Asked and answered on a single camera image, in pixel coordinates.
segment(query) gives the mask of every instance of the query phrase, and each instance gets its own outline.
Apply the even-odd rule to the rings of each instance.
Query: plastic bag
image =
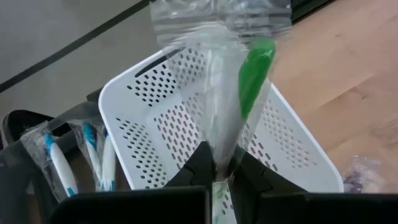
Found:
[[[343,181],[345,192],[381,193],[387,181],[377,173],[380,165],[379,161],[354,156]]]
[[[184,105],[213,148],[216,180],[225,180],[236,144],[247,148],[263,111],[290,1],[158,0],[150,8]]]
[[[27,152],[42,170],[58,201],[78,193],[76,178],[48,128],[48,122],[28,129],[21,137]]]
[[[116,154],[100,116],[68,121],[93,171],[96,191],[114,191]]]

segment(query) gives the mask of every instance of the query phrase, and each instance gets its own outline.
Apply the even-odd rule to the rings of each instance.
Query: wooden floor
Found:
[[[397,0],[337,0],[293,26],[274,76],[337,168],[353,155],[378,159],[390,192],[398,192],[397,54]]]

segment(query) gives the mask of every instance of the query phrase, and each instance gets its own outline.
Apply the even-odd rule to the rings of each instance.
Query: toothbrush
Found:
[[[55,143],[51,134],[44,134],[44,142],[47,153],[54,164],[55,170],[61,180],[62,186],[65,189],[68,197],[78,193],[75,177],[73,176],[72,169],[68,161],[63,155],[61,149]]]
[[[93,166],[94,173],[98,179],[101,180],[101,164],[98,157],[97,143],[95,140],[94,128],[90,124],[83,124],[83,135],[87,146],[88,156],[90,157],[91,165]]]
[[[273,40],[262,39],[253,43],[239,70],[238,91],[233,93],[235,96],[226,108],[227,114],[224,118],[217,118],[222,119],[221,127],[228,127],[221,136],[218,133],[215,140],[213,158],[218,166],[217,170],[222,170],[218,179],[227,175],[225,172],[234,154],[237,139],[267,78],[274,55]]]
[[[108,132],[104,131],[105,143],[102,160],[102,190],[114,191],[114,177],[116,170],[116,154]]]

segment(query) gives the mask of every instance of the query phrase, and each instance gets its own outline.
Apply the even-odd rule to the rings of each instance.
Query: gray floor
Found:
[[[6,35],[0,37],[0,67],[3,70],[0,83],[137,2],[2,1],[5,1],[6,9],[0,9],[0,31]],[[85,101],[87,94],[158,50],[149,7],[146,7],[66,57],[0,93],[0,119],[17,109],[57,116]]]

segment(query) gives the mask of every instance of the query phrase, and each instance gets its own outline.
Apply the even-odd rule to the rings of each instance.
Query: white plastic basket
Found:
[[[206,65],[196,50],[174,57],[193,78]],[[161,51],[106,84],[99,109],[132,189],[163,187],[201,141]],[[338,171],[274,85],[248,152],[310,192],[343,191]],[[226,223],[236,222],[228,194],[223,213]]]

